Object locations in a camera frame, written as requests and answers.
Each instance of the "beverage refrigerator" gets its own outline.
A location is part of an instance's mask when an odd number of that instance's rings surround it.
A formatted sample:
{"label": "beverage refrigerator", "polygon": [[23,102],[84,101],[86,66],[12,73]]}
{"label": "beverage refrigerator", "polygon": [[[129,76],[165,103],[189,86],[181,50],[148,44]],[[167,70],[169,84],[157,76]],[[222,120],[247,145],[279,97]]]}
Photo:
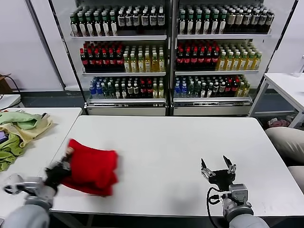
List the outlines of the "beverage refrigerator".
{"label": "beverage refrigerator", "polygon": [[53,11],[90,114],[220,116],[248,113],[295,2],[45,5]]}

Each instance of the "green towel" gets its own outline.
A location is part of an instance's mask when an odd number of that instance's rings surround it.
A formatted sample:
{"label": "green towel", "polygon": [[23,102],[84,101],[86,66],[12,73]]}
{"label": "green towel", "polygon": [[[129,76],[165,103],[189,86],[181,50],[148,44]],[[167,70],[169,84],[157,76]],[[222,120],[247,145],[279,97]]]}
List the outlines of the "green towel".
{"label": "green towel", "polygon": [[36,127],[41,121],[42,116],[39,114],[28,114],[25,112],[6,112],[0,113],[0,124],[16,123],[16,125],[23,129],[29,130]]}
{"label": "green towel", "polygon": [[0,171],[6,170],[16,160],[16,156],[24,153],[19,144],[19,136],[12,133],[9,134],[7,141],[0,144]]}

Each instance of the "electrical cord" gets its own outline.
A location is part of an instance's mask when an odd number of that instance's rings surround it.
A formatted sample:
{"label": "electrical cord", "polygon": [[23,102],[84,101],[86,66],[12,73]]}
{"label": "electrical cord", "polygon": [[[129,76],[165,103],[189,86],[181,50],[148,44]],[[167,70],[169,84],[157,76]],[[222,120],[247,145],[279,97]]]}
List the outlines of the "electrical cord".
{"label": "electrical cord", "polygon": [[[17,86],[16,82],[14,81],[14,79],[12,79],[12,78],[10,77],[10,75],[11,75],[11,74],[8,74],[8,75],[1,75],[0,77],[8,77],[10,80],[12,80],[13,83],[14,83],[14,85],[15,85],[15,87],[16,87],[17,90],[18,90],[18,93],[20,94],[20,89],[18,88],[18,86]],[[8,108],[15,107],[16,105],[19,105],[20,103],[21,103],[21,99],[20,99],[20,101],[18,101],[16,104],[12,104],[12,105],[10,105],[10,106],[8,106],[8,107],[2,108],[2,109],[0,109],[0,111],[3,111],[3,110],[8,109]]]}
{"label": "electrical cord", "polygon": [[214,191],[217,191],[217,192],[222,192],[221,190],[218,190],[218,189],[216,189],[216,188],[214,188],[214,187],[211,187],[211,188],[209,188],[209,190],[208,190],[208,193],[207,193],[207,200],[206,200],[206,202],[207,202],[207,212],[208,212],[208,217],[209,217],[209,220],[210,220],[210,222],[212,223],[212,225],[215,227],[215,228],[219,228],[216,224],[215,224],[215,222],[213,221],[213,219],[212,219],[212,217],[211,217],[211,214],[210,214],[210,208],[209,208],[209,204],[211,204],[211,205],[215,205],[215,204],[218,204],[220,201],[219,201],[219,195],[215,195],[215,196],[209,196],[210,195],[210,192],[211,192],[211,190],[214,190]]}

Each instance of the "white table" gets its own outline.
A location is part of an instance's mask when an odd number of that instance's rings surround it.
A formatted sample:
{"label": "white table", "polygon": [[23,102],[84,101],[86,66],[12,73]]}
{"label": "white table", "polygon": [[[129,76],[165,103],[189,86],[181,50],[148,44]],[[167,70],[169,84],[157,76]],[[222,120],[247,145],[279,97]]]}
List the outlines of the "white table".
{"label": "white table", "polygon": [[22,102],[17,104],[20,100],[21,100],[21,96],[19,94],[5,94],[0,99],[0,109],[10,107],[13,105],[16,105],[14,107],[24,107]]}
{"label": "white table", "polygon": [[[304,215],[301,190],[254,118],[81,116],[54,160],[70,138],[116,150],[119,182],[106,198],[60,186],[55,212],[207,216],[212,185],[200,173],[200,159],[218,170],[226,168],[225,155],[237,165],[235,183],[249,189],[255,215]],[[222,216],[222,205],[211,206],[211,214]]]}
{"label": "white table", "polygon": [[294,128],[304,119],[304,74],[294,77],[290,74],[267,73],[264,81],[249,111],[248,116],[256,116],[257,104],[263,97],[268,86],[272,86],[287,102],[289,102],[299,113],[290,123]]}
{"label": "white table", "polygon": [[[18,157],[6,171],[0,172],[0,183],[14,173],[38,176],[55,156],[61,143],[82,113],[81,108],[10,108],[9,111],[24,110],[30,114],[48,113],[53,125],[25,147],[24,155]],[[5,218],[24,203],[25,193],[9,195],[0,190],[0,218]]]}

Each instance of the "metal shelf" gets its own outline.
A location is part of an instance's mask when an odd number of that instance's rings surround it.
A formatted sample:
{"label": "metal shelf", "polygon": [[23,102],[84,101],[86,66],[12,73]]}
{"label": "metal shelf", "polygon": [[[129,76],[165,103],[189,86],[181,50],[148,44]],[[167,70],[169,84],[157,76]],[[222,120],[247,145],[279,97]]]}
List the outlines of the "metal shelf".
{"label": "metal shelf", "polygon": [[197,34],[177,35],[177,39],[266,39],[271,34]]}
{"label": "metal shelf", "polygon": [[176,71],[176,76],[183,75],[254,75],[258,70],[225,70],[225,71]]}
{"label": "metal shelf", "polygon": [[72,39],[80,41],[126,41],[126,40],[166,40],[167,35],[138,35],[138,36],[104,36],[104,37],[72,37]]}
{"label": "metal shelf", "polygon": [[166,72],[149,72],[149,73],[82,73],[83,76],[90,77],[154,77],[154,76],[165,76]]}

